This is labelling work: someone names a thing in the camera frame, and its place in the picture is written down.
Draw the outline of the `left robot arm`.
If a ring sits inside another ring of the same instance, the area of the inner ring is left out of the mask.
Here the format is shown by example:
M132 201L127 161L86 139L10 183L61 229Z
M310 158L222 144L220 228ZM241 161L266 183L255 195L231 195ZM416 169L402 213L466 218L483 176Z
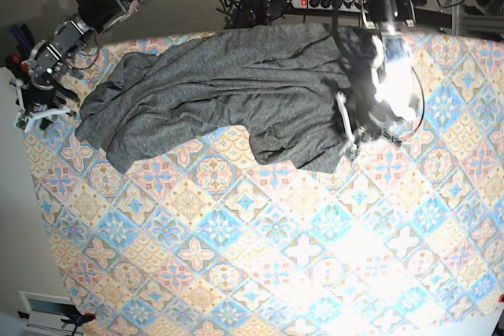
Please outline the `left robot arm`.
M338 11L345 0L333 0ZM350 87L335 96L346 142L342 155L354 160L363 143L383 138L400 146L395 127L410 124L416 131L424 120L425 96L413 68L403 30L415 24L411 0L358 0L361 26L345 30L339 15L332 18L332 35Z

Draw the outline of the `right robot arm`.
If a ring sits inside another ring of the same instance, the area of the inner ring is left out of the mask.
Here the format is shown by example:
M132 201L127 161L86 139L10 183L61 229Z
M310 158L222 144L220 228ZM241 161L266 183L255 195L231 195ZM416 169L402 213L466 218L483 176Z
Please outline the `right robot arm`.
M72 69L71 59L97 34L129 18L143 1L77 0L76 13L39 42L27 25L13 25L10 31L18 52L6 57L5 67L13 74L10 83L17 91L16 126L28 132L37 120L47 127L56 116L71 114L66 102L77 102L78 95L60 83L61 76Z

